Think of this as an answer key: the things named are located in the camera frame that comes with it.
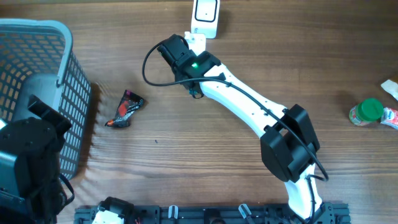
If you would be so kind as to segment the green lid jar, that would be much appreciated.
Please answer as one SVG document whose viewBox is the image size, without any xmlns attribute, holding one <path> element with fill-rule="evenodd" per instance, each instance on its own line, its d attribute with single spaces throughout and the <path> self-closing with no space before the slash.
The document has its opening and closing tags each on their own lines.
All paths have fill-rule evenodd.
<svg viewBox="0 0 398 224">
<path fill-rule="evenodd" d="M 378 121 L 384 112 L 382 103 L 375 98 L 368 98 L 354 106 L 349 112 L 349 120 L 357 126 L 365 126 Z"/>
</svg>

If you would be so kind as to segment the white brown cookie bag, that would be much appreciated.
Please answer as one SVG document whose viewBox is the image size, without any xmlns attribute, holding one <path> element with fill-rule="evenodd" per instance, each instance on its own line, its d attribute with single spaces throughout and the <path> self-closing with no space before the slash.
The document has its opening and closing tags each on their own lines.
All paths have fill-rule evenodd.
<svg viewBox="0 0 398 224">
<path fill-rule="evenodd" d="M 398 100 L 398 83 L 393 80 L 386 80 L 381 84 L 381 88 L 390 94 L 395 100 Z"/>
</svg>

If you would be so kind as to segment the small red white box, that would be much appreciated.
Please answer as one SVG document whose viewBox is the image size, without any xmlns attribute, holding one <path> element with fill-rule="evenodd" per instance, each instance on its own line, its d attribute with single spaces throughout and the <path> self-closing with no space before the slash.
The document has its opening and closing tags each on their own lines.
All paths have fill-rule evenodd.
<svg viewBox="0 0 398 224">
<path fill-rule="evenodd" d="M 394 129 L 398 129 L 398 111 L 385 107 L 381 117 L 381 124 L 385 124 Z"/>
</svg>

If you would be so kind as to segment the black red snack wrapper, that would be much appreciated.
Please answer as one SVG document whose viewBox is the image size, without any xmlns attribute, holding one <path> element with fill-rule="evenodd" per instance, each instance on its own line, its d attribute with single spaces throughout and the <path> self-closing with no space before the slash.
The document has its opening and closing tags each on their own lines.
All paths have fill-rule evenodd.
<svg viewBox="0 0 398 224">
<path fill-rule="evenodd" d="M 115 117 L 106 122 L 105 126 L 111 128 L 126 128 L 130 126 L 130 118 L 135 111 L 144 105 L 143 97 L 133 93 L 130 90 L 125 90 L 123 97 L 116 110 Z"/>
</svg>

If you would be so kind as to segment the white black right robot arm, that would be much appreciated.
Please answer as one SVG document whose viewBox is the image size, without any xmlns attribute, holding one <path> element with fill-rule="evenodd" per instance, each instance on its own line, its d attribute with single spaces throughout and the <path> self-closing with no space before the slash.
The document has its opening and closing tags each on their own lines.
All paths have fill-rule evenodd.
<svg viewBox="0 0 398 224">
<path fill-rule="evenodd" d="M 315 223 L 322 205 L 315 180 L 328 180 L 316 153 L 320 143 L 305 109 L 290 109 L 263 97 L 239 81 L 213 54 L 196 54 L 188 42 L 172 35 L 156 49 L 193 97 L 206 96 L 225 106 L 259 137 L 265 167 L 283 181 L 288 205 L 297 218 Z"/>
</svg>

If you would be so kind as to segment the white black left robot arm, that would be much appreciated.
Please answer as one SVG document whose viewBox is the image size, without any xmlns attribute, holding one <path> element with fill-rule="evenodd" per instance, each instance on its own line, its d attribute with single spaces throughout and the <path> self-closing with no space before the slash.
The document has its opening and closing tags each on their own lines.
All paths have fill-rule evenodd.
<svg viewBox="0 0 398 224">
<path fill-rule="evenodd" d="M 60 151 L 71 122 L 30 95 L 33 116 L 1 128 L 1 223 L 56 223 L 73 187 L 60 172 Z"/>
</svg>

